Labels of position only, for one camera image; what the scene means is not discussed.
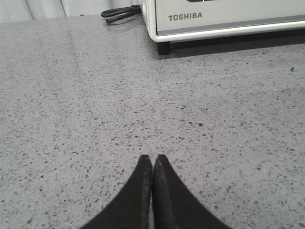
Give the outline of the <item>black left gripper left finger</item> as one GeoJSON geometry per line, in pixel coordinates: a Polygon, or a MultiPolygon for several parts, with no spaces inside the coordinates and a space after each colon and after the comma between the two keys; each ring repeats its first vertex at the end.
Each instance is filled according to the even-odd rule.
{"type": "Polygon", "coordinates": [[[147,229],[152,180],[152,164],[148,155],[138,163],[117,196],[83,229],[147,229]]]}

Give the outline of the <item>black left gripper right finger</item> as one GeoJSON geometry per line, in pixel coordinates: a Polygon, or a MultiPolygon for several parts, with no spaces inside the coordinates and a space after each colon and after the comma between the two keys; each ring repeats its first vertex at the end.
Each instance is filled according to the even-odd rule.
{"type": "Polygon", "coordinates": [[[229,228],[191,194],[165,155],[155,161],[152,202],[156,229],[229,228]]]}

